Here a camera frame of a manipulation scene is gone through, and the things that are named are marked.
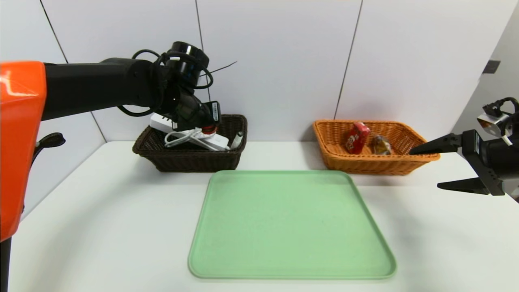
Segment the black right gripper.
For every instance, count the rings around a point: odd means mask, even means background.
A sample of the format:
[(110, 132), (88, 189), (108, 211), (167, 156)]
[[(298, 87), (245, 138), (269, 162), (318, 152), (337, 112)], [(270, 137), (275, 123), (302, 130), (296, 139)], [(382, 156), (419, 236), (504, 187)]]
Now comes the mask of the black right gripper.
[(462, 135), (450, 133), (443, 137), (413, 147), (410, 155), (434, 155), (457, 152), (462, 147), (462, 155), (478, 175), (436, 186), (442, 190), (475, 193), (483, 195), (504, 195), (503, 183), (519, 177), (518, 144), (508, 145), (501, 138), (483, 140), (476, 130), (464, 131)]

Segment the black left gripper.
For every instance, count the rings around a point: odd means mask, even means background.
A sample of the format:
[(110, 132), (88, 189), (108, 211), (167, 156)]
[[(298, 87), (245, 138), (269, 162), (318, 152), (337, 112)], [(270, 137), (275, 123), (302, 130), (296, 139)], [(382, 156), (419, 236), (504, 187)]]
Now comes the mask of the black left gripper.
[(197, 128), (217, 127), (221, 120), (219, 102), (210, 101), (199, 103), (193, 110), (191, 123)]

